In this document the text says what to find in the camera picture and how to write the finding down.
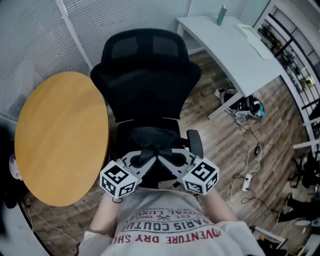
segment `oval tabletop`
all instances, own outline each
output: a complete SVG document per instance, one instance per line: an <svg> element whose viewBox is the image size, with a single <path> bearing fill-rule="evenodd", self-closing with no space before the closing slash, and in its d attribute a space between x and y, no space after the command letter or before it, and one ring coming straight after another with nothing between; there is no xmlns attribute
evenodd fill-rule
<svg viewBox="0 0 320 256"><path fill-rule="evenodd" d="M55 74L29 96L18 118L14 150L30 192L51 206L67 206L92 187L104 164L108 112L91 79Z"/></svg>

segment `black trousers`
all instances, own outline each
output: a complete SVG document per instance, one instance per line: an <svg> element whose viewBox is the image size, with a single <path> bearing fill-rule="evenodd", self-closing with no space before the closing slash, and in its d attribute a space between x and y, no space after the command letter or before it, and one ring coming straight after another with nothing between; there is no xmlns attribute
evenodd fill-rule
<svg viewBox="0 0 320 256"><path fill-rule="evenodd" d="M320 201L301 202L291 198L287 202L293 210L279 217L279 222L288 222L294 219L314 220L320 217Z"/></svg>

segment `desk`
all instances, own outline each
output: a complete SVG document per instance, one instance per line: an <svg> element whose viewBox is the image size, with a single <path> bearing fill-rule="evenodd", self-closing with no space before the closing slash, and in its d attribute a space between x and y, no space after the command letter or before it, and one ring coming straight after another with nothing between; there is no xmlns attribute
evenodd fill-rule
<svg viewBox="0 0 320 256"><path fill-rule="evenodd" d="M109 139L105 100L91 79L63 72L43 81L18 118L15 156L30 192L51 206L67 206L92 187Z"/></svg>
<svg viewBox="0 0 320 256"><path fill-rule="evenodd" d="M262 59L247 39L234 27L241 21L224 17L221 26L213 16L177 18L177 33L188 32L220 65L238 93L209 115L212 120L241 97L248 97L281 74L281 66L274 58Z"/></svg>

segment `white t-shirt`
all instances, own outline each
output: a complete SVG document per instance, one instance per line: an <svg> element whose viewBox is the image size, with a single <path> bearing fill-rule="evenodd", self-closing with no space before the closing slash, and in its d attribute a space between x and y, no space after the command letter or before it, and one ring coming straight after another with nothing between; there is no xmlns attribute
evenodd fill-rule
<svg viewBox="0 0 320 256"><path fill-rule="evenodd" d="M140 188L123 199L114 238L86 231L79 256L264 256L243 221L213 224L184 192Z"/></svg>

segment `white table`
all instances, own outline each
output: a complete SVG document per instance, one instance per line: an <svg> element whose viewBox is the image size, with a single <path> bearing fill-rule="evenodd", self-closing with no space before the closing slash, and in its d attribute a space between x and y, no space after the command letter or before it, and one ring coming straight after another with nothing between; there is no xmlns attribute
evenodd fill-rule
<svg viewBox="0 0 320 256"><path fill-rule="evenodd" d="M188 32L214 58L233 82L237 93L208 116L210 120L238 101L248 97L281 74L274 58L262 59L247 39L235 28L241 21L224 17L221 26L214 16L177 18L177 33Z"/></svg>

